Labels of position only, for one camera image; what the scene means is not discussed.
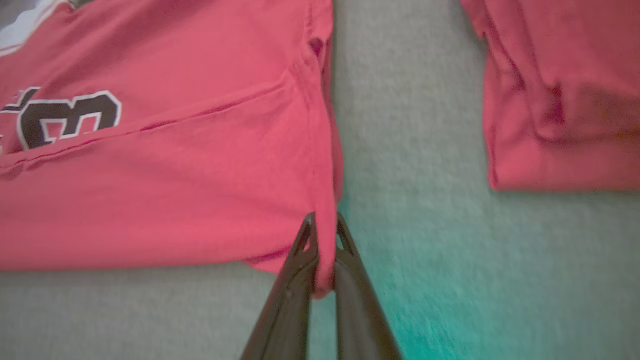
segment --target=red t-shirt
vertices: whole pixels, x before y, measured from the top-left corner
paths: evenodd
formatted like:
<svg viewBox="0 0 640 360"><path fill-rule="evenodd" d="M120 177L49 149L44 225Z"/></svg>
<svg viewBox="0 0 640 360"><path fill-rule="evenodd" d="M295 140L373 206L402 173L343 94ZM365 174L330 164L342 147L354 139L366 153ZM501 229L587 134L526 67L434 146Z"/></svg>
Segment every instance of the red t-shirt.
<svg viewBox="0 0 640 360"><path fill-rule="evenodd" d="M0 49L0 269L275 272L315 211L326 291L342 184L330 0L34 11Z"/></svg>
<svg viewBox="0 0 640 360"><path fill-rule="evenodd" d="M640 188L640 3L462 0L496 190Z"/></svg>

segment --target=folded shirt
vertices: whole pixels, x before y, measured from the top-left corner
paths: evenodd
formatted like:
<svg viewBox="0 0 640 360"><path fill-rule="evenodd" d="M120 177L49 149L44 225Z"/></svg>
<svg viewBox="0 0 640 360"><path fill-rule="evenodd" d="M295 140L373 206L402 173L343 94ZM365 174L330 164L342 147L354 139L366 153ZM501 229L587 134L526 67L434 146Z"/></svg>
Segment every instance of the folded shirt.
<svg viewBox="0 0 640 360"><path fill-rule="evenodd" d="M331 286L330 0L32 11L0 33L0 270L277 272L314 211Z"/></svg>
<svg viewBox="0 0 640 360"><path fill-rule="evenodd" d="M461 0L495 190L640 188L640 3Z"/></svg>

